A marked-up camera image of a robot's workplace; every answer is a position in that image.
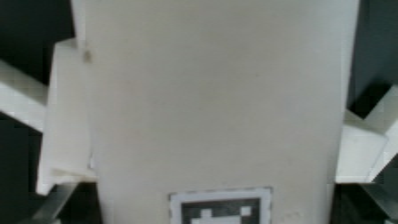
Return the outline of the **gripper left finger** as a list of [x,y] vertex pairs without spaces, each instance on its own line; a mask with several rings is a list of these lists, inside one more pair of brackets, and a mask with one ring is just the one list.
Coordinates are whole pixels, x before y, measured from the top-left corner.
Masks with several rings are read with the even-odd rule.
[[102,224],[102,206],[95,183],[54,187],[34,215],[20,224]]

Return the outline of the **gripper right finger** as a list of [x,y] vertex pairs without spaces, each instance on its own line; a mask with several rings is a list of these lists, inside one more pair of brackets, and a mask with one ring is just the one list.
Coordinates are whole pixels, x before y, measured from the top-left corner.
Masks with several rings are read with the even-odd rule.
[[329,224],[398,224],[398,199],[381,184],[338,184]]

